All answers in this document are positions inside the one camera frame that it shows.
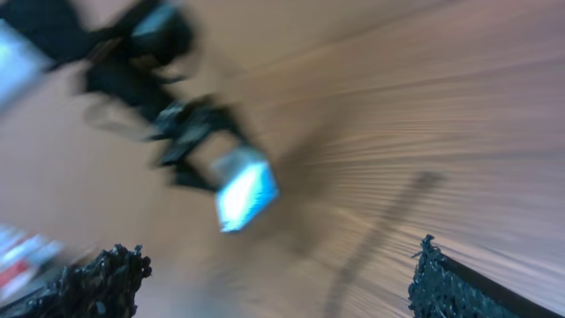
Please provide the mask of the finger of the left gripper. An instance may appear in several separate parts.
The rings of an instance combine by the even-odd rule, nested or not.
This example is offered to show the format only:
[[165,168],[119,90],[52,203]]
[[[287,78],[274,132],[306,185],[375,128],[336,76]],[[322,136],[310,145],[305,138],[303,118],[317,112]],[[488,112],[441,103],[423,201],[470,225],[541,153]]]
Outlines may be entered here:
[[218,186],[206,178],[194,165],[187,162],[176,163],[172,166],[171,184],[217,192]]

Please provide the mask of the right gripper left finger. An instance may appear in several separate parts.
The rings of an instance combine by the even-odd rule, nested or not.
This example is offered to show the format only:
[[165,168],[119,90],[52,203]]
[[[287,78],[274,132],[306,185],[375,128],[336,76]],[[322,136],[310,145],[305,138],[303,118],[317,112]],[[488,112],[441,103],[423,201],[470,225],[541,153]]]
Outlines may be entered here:
[[116,244],[84,266],[72,265],[36,292],[1,309],[1,318],[132,318],[136,293],[152,275],[137,245]]

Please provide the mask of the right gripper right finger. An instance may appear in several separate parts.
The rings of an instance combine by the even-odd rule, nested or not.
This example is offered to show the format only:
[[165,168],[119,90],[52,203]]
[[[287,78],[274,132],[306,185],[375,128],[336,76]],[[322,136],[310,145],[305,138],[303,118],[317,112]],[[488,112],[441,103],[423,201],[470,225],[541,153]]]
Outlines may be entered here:
[[445,255],[428,234],[409,286],[415,318],[564,318]]

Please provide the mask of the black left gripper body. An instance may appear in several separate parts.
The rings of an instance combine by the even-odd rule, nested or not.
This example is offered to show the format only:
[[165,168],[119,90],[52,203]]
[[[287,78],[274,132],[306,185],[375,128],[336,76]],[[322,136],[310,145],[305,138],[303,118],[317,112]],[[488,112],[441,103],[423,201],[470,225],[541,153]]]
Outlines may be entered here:
[[169,143],[152,161],[155,167],[180,164],[211,134],[227,132],[241,144],[247,143],[242,122],[233,107],[220,104],[212,95],[191,101],[174,101],[149,122],[154,133],[147,141],[167,140]]

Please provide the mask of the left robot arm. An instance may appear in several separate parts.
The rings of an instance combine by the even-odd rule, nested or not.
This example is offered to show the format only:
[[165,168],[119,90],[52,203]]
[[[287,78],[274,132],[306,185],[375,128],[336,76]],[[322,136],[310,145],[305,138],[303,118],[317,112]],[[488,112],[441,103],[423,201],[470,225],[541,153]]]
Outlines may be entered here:
[[[120,100],[152,127],[149,140],[168,142],[156,163],[172,169],[174,184],[218,192],[243,174],[236,160],[249,142],[231,109],[210,95],[185,102],[165,88],[174,79],[158,74],[197,49],[195,29],[171,2],[138,1],[115,24],[86,30],[68,1],[12,0],[2,4],[1,21],[46,57],[42,72],[86,60],[84,91]],[[239,145],[215,162],[218,179],[207,181],[188,156],[220,131]]]

